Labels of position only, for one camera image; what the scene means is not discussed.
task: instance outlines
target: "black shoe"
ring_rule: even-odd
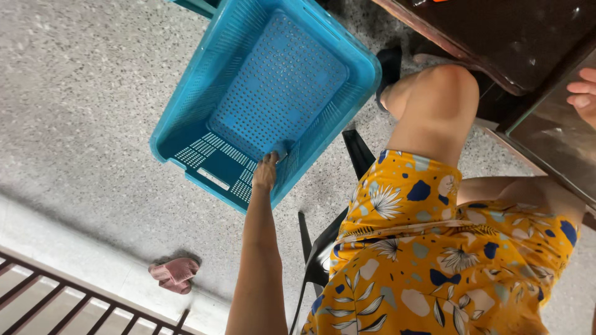
[[[399,80],[399,75],[402,70],[402,48],[398,45],[393,49],[383,49],[378,52],[377,58],[381,63],[383,74],[381,75],[381,84],[377,88],[375,100],[381,110],[389,112],[381,104],[381,93],[383,93],[387,86],[392,85]]]

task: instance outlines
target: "speckled floor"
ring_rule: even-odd
[[[408,42],[411,29],[368,0],[333,0],[330,11],[372,52]],[[195,254],[196,283],[230,300],[243,216],[147,144],[208,24],[159,0],[0,0],[0,192],[144,261]],[[415,70],[406,54],[403,72]],[[349,126],[378,153],[394,125],[370,100]],[[479,128],[459,168],[531,173]],[[354,183],[338,137],[274,211],[289,315],[303,277],[297,212],[314,240]]]

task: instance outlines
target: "hand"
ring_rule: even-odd
[[[257,169],[253,173],[253,189],[260,188],[271,192],[275,184],[275,164],[279,159],[276,151],[266,154],[257,164]]]
[[[577,93],[567,98],[567,102],[575,107],[580,117],[596,128],[596,69],[583,68],[579,76],[581,82],[567,85],[567,90]]]

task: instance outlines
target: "yellow floral dress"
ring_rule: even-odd
[[[456,206],[461,173],[385,150],[360,180],[301,334],[546,334],[539,309],[578,225],[506,201]]]

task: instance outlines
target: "black chair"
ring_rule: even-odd
[[[347,152],[350,154],[356,177],[360,180],[368,171],[375,161],[374,155],[364,143],[360,134],[357,131],[342,132],[343,141],[346,144]],[[294,322],[290,328],[290,335],[294,331],[300,306],[302,304],[302,297],[306,283],[312,283],[315,288],[316,296],[319,296],[323,291],[323,287],[329,282],[329,255],[333,243],[337,238],[339,227],[347,215],[347,208],[339,214],[335,220],[317,237],[315,242],[311,245],[311,238],[308,236],[308,228],[306,227],[306,219],[304,213],[298,212],[298,223],[300,225],[300,238],[302,239],[302,252],[304,254],[305,275],[302,281],[302,288],[300,290],[300,299],[298,299],[298,306],[296,307],[296,314]]]

